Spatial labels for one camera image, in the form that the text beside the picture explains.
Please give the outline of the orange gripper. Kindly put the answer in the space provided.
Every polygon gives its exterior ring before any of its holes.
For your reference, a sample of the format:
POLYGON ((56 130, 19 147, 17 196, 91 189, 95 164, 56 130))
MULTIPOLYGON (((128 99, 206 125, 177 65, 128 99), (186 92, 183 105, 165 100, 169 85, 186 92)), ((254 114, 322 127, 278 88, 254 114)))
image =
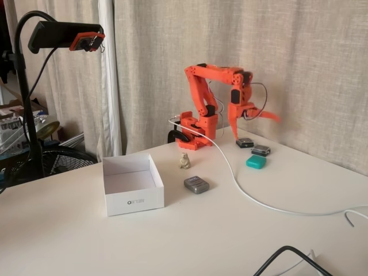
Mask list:
POLYGON ((237 105, 235 103, 228 104, 228 122, 231 126, 233 135, 235 140, 238 140, 238 131, 237 131, 237 120, 238 118, 244 117, 245 120, 253 120, 255 118, 268 118, 274 120, 276 122, 280 122, 281 118, 267 111, 262 111, 258 109, 252 102, 249 102, 246 105, 237 105))

